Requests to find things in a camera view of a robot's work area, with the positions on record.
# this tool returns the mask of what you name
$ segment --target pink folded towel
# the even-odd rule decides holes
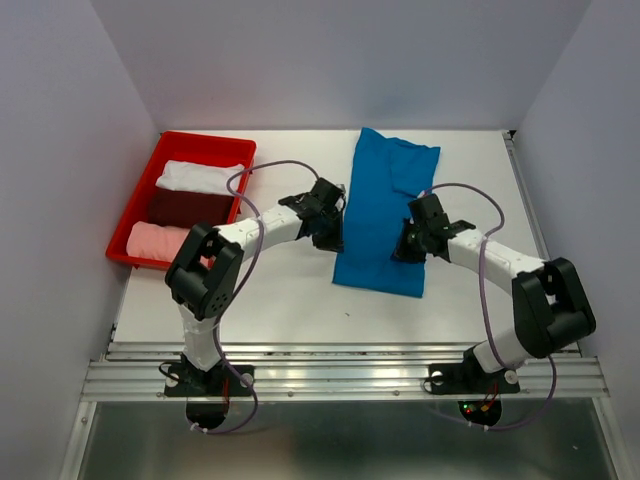
[[[127,241],[127,254],[132,257],[173,262],[188,233],[189,230],[186,228],[159,227],[151,223],[138,222],[131,229]]]

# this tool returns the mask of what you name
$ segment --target white tabletop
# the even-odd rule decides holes
[[[359,131],[207,131],[255,140],[255,163],[298,159],[321,176],[349,188]],[[495,239],[537,255],[509,156],[499,131],[383,130],[414,143],[440,146],[434,183],[465,182],[491,194],[507,222]],[[308,191],[312,176],[298,166],[259,170],[247,195],[259,209]],[[438,191],[449,218],[465,219],[486,231],[498,216],[486,200],[459,188]],[[261,256],[251,280],[223,319],[225,342],[472,343],[484,340],[478,277],[439,259],[427,262],[422,299],[331,283],[335,254],[320,252],[310,240],[278,245]],[[117,343],[182,341],[176,305],[163,282],[164,272],[132,270],[114,337]],[[511,298],[493,285],[487,297],[494,332],[513,322]]]

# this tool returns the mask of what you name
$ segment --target folded towel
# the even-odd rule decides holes
[[[156,186],[183,192],[231,195],[227,190],[227,180],[242,170],[243,165],[223,168],[169,160],[156,181]],[[239,184],[240,177],[231,182],[231,188],[237,190]]]
[[[147,216],[156,225],[191,228],[196,223],[223,225],[231,211],[233,197],[179,192],[158,188],[149,202]]]
[[[440,147],[385,138],[363,128],[356,145],[344,253],[336,257],[333,283],[422,297],[425,267],[391,260],[410,217],[407,204],[432,186]]]
[[[189,230],[138,222],[127,241],[127,255],[173,262]]]

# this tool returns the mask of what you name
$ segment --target blue towel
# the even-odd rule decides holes
[[[424,265],[396,262],[391,255],[402,220],[411,216],[407,204],[432,186],[439,157],[440,147],[362,129],[344,215],[344,253],[336,257],[333,283],[422,297]]]

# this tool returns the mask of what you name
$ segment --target gray wall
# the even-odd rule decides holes
[[[89,2],[0,15],[0,476],[57,478],[123,270],[104,249],[154,125]]]
[[[161,129],[515,128],[589,0],[92,0]]]
[[[633,457],[640,458],[640,2],[594,0],[516,146],[545,240],[571,258]]]

